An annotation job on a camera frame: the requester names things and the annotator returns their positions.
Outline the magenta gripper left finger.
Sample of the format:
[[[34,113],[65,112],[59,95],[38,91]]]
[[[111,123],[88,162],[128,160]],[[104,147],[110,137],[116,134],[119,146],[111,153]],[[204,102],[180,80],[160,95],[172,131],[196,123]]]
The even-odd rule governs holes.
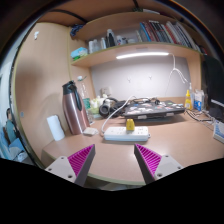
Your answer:
[[[95,145],[92,144],[69,157],[58,157],[46,168],[46,171],[76,185],[84,186],[94,156]]]

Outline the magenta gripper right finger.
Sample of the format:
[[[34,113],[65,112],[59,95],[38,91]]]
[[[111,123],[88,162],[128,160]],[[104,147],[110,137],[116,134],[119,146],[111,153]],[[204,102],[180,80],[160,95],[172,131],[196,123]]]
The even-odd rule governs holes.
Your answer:
[[[134,155],[146,184],[150,184],[183,168],[172,156],[160,155],[140,144],[134,145]]]

